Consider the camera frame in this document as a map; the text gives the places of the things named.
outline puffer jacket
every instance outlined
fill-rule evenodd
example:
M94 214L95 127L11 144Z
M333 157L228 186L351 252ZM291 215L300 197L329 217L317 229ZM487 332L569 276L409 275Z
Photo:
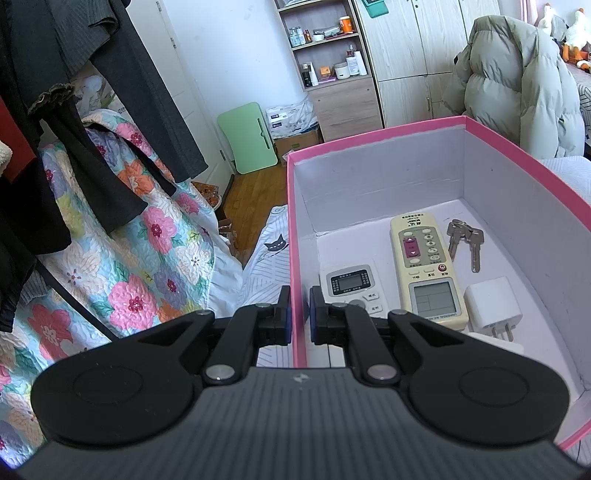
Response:
M534 158L583 155L579 93L549 35L511 17L474 22L439 116L467 115Z

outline shelf board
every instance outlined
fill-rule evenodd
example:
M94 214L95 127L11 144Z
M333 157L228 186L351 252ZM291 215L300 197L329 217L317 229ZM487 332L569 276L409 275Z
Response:
M345 80L337 80L335 82L321 83L319 85L316 85L315 87L305 88L304 91L305 92L311 92L312 90L318 90L319 88L327 88L327 87L330 87L331 85L342 85L343 83L354 82L355 80L359 80L359 79L370 79L370 78L372 78L372 76L368 72L367 75L355 75L354 77L349 77L348 79L345 79Z
M317 4L329 4L339 2L340 0L306 0L305 2L299 2L297 4L290 5L289 7L283 7L278 9L279 13L291 12L292 10L304 9L313 7Z
M300 45L299 47L292 47L293 51L297 51L297 50L301 50L302 48L310 48L310 47L314 47L316 45L322 45L323 43L329 43L332 41L336 41L336 40L343 40L344 38L355 38L358 37L359 34L357 32L354 33L342 33L341 35L338 35L337 37L332 37L332 38L325 38L324 40L320 40L320 41L313 41L312 43L307 43L305 45Z

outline floral fabric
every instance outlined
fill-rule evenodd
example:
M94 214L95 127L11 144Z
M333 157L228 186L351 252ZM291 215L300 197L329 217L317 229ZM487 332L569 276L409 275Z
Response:
M213 209L189 181L176 184L172 198L162 190L126 143L172 179L134 124L104 109L83 122L110 130L87 131L112 171L148 207L107 235L75 180L64 146L57 142L44 148L47 179L72 244L45 255L43 264L119 336L199 308L215 310L208 299L216 256L208 231L217 227ZM20 465L43 442L30 405L37 375L56 360L107 341L53 290L18 308L14 331L0 333L0 457L7 464Z

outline white duck plush toy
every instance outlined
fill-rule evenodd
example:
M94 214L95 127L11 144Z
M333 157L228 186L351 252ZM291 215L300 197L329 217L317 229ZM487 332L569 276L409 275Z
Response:
M584 10L579 8L574 13L574 23L566 31L564 44L581 49L587 43L591 43L591 33L585 29L586 26L587 17L585 17Z
M550 6L550 4L544 5L544 17L538 22L538 28L552 35L552 17L556 14L556 10Z

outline orange container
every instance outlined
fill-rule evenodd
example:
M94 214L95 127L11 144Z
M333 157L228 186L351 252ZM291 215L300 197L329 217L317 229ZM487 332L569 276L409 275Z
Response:
M351 17L340 17L339 23L343 33L353 33L353 24L351 23Z

